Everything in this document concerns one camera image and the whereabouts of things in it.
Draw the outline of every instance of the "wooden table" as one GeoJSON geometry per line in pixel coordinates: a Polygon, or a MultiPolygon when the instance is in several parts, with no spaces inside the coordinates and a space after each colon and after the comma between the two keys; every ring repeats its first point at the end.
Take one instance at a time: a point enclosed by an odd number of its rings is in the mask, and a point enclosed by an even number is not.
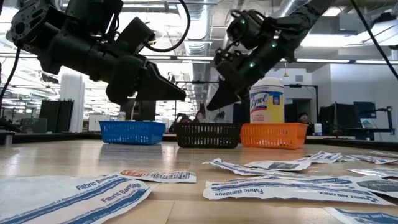
{"type": "MultiPolygon", "coordinates": [[[[163,137],[177,137],[176,134],[163,134],[163,137]]],[[[306,139],[335,139],[336,136],[307,136],[306,139]]],[[[341,139],[355,140],[355,136],[340,136],[341,139]]]]}
{"type": "MultiPolygon", "coordinates": [[[[236,164],[260,160],[293,160],[319,150],[343,154],[369,152],[365,149],[318,145],[291,151],[241,146],[236,149],[180,149],[173,142],[163,142],[156,146],[122,146],[103,144],[102,141],[95,140],[15,144],[8,149],[0,147],[0,177],[97,176],[124,169],[164,172],[189,170],[197,173],[196,184],[162,184],[147,200],[124,215],[108,220],[107,223],[340,223],[326,212],[324,207],[398,215],[396,207],[367,204],[255,199],[209,201],[202,196],[207,180],[226,181],[241,177],[211,165],[202,165],[202,162],[218,157],[236,164]]],[[[364,161],[314,164],[306,173],[359,175],[347,169],[376,166],[364,161]]]]}

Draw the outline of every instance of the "wall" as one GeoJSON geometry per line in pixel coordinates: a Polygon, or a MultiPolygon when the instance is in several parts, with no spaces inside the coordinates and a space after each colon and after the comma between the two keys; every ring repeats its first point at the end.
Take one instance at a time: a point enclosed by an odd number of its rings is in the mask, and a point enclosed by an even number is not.
{"type": "Polygon", "coordinates": [[[318,86],[318,106],[330,106],[332,101],[330,65],[325,65],[312,73],[312,85],[318,86]]]}
{"type": "Polygon", "coordinates": [[[289,85],[289,84],[296,84],[296,75],[303,75],[304,77],[304,82],[300,82],[302,85],[312,85],[312,77],[311,73],[307,73],[306,69],[303,68],[288,68],[286,70],[286,73],[288,74],[288,77],[284,77],[285,75],[285,70],[284,69],[278,69],[278,70],[269,70],[269,72],[266,74],[266,77],[276,77],[276,78],[281,78],[284,80],[284,85],[289,85]]]}
{"type": "MultiPolygon", "coordinates": [[[[330,65],[332,101],[353,103],[375,102],[376,108],[392,106],[392,124],[398,127],[398,80],[387,65],[330,65]]],[[[378,128],[387,128],[387,113],[377,112],[374,120],[378,128]]],[[[398,135],[382,133],[383,141],[398,141],[398,135]]]]}

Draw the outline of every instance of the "blue basket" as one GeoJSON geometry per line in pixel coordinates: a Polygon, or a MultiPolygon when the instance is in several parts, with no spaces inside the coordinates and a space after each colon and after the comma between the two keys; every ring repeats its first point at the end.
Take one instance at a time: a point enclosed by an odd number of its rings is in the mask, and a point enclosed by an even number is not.
{"type": "Polygon", "coordinates": [[[145,121],[100,121],[102,140],[119,144],[158,144],[166,124],[145,121]]]}

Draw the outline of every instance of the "lysol wipes container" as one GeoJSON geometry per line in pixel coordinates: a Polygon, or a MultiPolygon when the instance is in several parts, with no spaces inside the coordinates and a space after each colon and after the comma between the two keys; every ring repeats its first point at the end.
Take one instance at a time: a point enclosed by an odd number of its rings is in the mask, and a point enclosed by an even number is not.
{"type": "Polygon", "coordinates": [[[250,89],[250,123],[284,122],[284,83],[265,77],[250,89]]]}
{"type": "Polygon", "coordinates": [[[322,135],[322,124],[315,124],[314,125],[314,133],[317,136],[321,136],[322,135]]]}

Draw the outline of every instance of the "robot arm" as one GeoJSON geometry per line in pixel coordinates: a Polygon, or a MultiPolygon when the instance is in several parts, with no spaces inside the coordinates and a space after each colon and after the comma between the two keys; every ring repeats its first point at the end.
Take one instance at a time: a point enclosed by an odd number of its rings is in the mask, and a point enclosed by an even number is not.
{"type": "Polygon", "coordinates": [[[43,71],[57,74],[66,66],[107,82],[106,94],[118,104],[135,92],[139,101],[185,99],[183,90],[139,54],[154,40],[152,30],[136,17],[117,32],[122,0],[70,0],[65,13],[52,0],[25,0],[19,6],[7,39],[36,54],[43,71]]]}
{"type": "Polygon", "coordinates": [[[219,87],[207,109],[216,110],[247,97],[250,88],[283,58],[294,62],[295,49],[334,1],[312,0],[291,15],[278,19],[264,17],[254,10],[233,11],[239,14],[233,14],[235,20],[227,29],[233,43],[216,51],[214,61],[220,73],[219,87]],[[254,50],[248,55],[228,52],[238,43],[254,50]]]}

